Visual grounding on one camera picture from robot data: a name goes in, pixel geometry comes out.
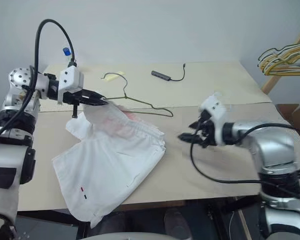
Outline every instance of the black cable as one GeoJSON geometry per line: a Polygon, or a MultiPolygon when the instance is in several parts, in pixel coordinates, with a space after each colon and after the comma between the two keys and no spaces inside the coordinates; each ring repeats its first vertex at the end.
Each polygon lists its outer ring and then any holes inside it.
{"type": "Polygon", "coordinates": [[[286,194],[289,194],[292,197],[300,199],[300,195],[299,194],[294,193],[294,192],[289,191],[289,190],[286,190],[286,189],[284,189],[284,188],[282,188],[282,187],[280,187],[280,186],[278,186],[278,185],[276,185],[274,183],[271,183],[271,182],[267,182],[267,181],[263,181],[263,180],[222,180],[222,179],[217,179],[217,178],[211,177],[211,176],[205,174],[204,172],[202,172],[197,167],[197,165],[195,164],[195,160],[194,160],[194,156],[193,156],[193,149],[194,149],[195,137],[196,137],[196,135],[197,135],[197,133],[199,131],[200,125],[201,125],[201,123],[199,122],[198,125],[197,125],[197,128],[196,128],[196,130],[194,132],[192,141],[191,141],[191,145],[190,145],[190,159],[191,159],[191,163],[192,163],[193,167],[202,176],[204,176],[205,178],[207,178],[207,179],[209,179],[211,181],[214,181],[214,182],[217,182],[217,183],[221,183],[221,184],[264,184],[264,185],[275,187],[276,189],[278,189],[278,190],[280,190],[280,191],[282,191],[282,192],[284,192],[286,194]]]}
{"type": "Polygon", "coordinates": [[[257,126],[254,126],[254,127],[250,128],[248,131],[246,131],[244,134],[242,134],[236,141],[234,141],[233,144],[240,143],[251,132],[253,132],[253,131],[257,130],[257,129],[267,128],[267,127],[278,127],[278,128],[292,129],[292,130],[295,130],[295,131],[297,131],[297,132],[300,133],[300,128],[293,127],[293,126],[288,125],[288,124],[283,124],[283,123],[264,123],[264,124],[260,124],[260,125],[257,125],[257,126]]]}
{"type": "Polygon", "coordinates": [[[44,27],[44,25],[46,23],[53,23],[55,25],[57,25],[61,31],[63,32],[63,34],[65,35],[67,41],[68,41],[68,44],[70,46],[70,49],[71,49],[71,60],[70,62],[75,62],[75,51],[74,51],[74,47],[72,45],[72,42],[69,38],[69,35],[67,34],[66,30],[60,25],[60,23],[58,23],[57,21],[55,20],[52,20],[52,19],[45,19],[43,20],[37,31],[36,31],[36,35],[35,35],[35,44],[34,44],[34,70],[33,70],[33,67],[30,66],[30,74],[31,74],[31,77],[30,77],[30,83],[29,83],[29,87],[27,86],[22,86],[24,89],[27,90],[26,94],[25,94],[25,97],[24,97],[24,101],[22,103],[22,106],[21,108],[16,112],[15,115],[13,115],[9,121],[0,129],[0,135],[5,131],[7,130],[9,127],[11,127],[11,125],[17,120],[17,118],[24,112],[25,108],[27,107],[28,103],[30,102],[31,98],[32,98],[32,95],[34,94],[35,90],[36,90],[36,84],[37,84],[37,78],[38,78],[38,68],[39,68],[39,43],[40,43],[40,34],[41,34],[41,31],[44,27]]]}
{"type": "Polygon", "coordinates": [[[185,70],[185,67],[186,67],[186,64],[184,63],[183,64],[183,77],[179,80],[173,80],[173,79],[170,79],[171,81],[174,81],[174,82],[179,82],[179,81],[182,81],[184,78],[185,78],[185,75],[186,75],[186,70],[185,70]]]}

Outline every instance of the wire hanger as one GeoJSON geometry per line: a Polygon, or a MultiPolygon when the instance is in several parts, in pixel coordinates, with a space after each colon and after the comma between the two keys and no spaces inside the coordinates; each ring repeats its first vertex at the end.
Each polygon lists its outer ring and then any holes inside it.
{"type": "Polygon", "coordinates": [[[107,72],[106,74],[103,75],[103,77],[101,77],[101,79],[104,79],[107,75],[109,74],[114,74],[114,75],[117,75],[119,77],[122,77],[124,80],[125,80],[125,85],[123,87],[123,94],[124,96],[119,96],[119,97],[106,97],[105,99],[107,100],[115,100],[115,99],[129,99],[129,100],[132,100],[132,101],[135,101],[135,102],[138,102],[138,103],[141,103],[141,104],[146,104],[148,106],[150,106],[152,109],[155,109],[155,110],[163,110],[163,111],[166,111],[168,113],[170,113],[169,115],[167,114],[162,114],[162,113],[154,113],[154,112],[144,112],[144,111],[127,111],[129,113],[135,113],[135,114],[151,114],[151,115],[159,115],[159,116],[165,116],[165,117],[173,117],[174,116],[174,113],[164,107],[154,107],[151,103],[148,103],[148,102],[145,102],[145,101],[141,101],[141,100],[138,100],[138,99],[135,99],[135,98],[132,98],[132,97],[129,97],[127,96],[126,94],[126,87],[128,86],[128,80],[121,74],[117,73],[117,72],[107,72]]]}

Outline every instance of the white wall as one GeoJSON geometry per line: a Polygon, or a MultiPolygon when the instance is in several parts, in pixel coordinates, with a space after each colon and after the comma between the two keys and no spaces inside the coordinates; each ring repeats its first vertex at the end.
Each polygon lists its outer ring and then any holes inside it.
{"type": "MultiPolygon", "coordinates": [[[[240,60],[261,86],[257,58],[294,42],[300,0],[0,0],[0,107],[7,73],[33,64],[36,30],[46,18],[67,30],[81,65],[240,60]]],[[[40,69],[63,62],[65,45],[47,25],[40,69]]],[[[300,103],[300,77],[282,78],[270,97],[300,103]]]]}

